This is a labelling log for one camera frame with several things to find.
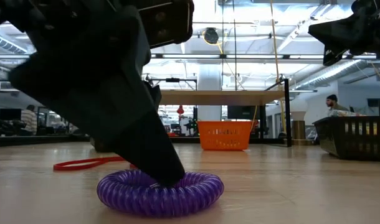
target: black cap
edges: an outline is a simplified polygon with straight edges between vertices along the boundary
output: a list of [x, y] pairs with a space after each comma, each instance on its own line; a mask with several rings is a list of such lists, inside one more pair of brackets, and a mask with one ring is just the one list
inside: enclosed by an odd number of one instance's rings
[[334, 100], [335, 102], [338, 101], [337, 96], [335, 94], [332, 94], [330, 96], [327, 96], [327, 100]]

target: column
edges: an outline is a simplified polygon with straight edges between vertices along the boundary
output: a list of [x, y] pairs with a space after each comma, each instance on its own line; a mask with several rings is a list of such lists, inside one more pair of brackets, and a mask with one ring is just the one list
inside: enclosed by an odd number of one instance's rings
[[292, 115], [292, 139], [305, 139], [305, 114], [308, 110], [308, 103], [305, 100], [295, 99], [291, 101]]
[[[198, 78], [198, 90], [222, 90], [222, 65], [200, 64]], [[222, 106], [198, 106], [198, 120], [220, 121], [222, 118]]]

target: coiled tube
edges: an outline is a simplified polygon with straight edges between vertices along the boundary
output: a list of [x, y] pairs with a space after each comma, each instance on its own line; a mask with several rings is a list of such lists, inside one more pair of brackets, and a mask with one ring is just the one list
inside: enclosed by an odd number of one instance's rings
[[124, 213], [147, 217], [180, 217], [204, 210], [224, 191], [213, 174], [187, 172], [172, 188], [160, 187], [140, 170], [125, 170], [104, 177], [97, 186], [99, 199]]

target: black plastic basket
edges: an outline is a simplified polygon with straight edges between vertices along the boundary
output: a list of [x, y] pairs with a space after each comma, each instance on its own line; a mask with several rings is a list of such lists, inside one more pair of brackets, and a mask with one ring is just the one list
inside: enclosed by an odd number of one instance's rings
[[313, 124], [324, 151], [340, 159], [380, 161], [380, 116], [330, 117]]

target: red rubber band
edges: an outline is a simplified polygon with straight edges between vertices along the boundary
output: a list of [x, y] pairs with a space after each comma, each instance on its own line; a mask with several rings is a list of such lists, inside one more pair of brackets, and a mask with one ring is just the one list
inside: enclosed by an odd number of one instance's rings
[[[96, 158], [96, 159], [82, 159], [77, 161], [68, 161], [68, 162], [61, 162], [59, 164], [53, 165], [54, 171], [73, 171], [73, 170], [83, 170], [83, 169], [90, 169], [96, 166], [100, 166], [103, 164], [106, 164], [107, 162], [115, 162], [115, 161], [125, 161], [120, 156], [114, 156], [114, 157], [104, 157], [104, 158]], [[77, 166], [70, 166], [75, 164], [84, 164], [85, 165], [77, 165]]]

